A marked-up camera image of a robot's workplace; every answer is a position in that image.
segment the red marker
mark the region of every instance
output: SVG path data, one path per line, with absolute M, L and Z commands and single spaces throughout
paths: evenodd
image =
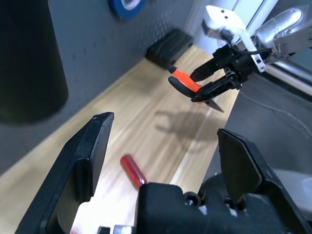
M 147 183 L 147 179 L 131 155 L 125 155 L 120 163 L 136 189 Z

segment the gray pegboard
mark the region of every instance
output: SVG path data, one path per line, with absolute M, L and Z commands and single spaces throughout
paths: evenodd
M 146 0 L 137 17 L 120 21 L 108 0 L 50 0 L 69 99 L 42 123 L 0 126 L 0 174 L 143 59 L 147 47 L 171 28 L 189 22 L 190 32 L 195 3 L 200 1 Z

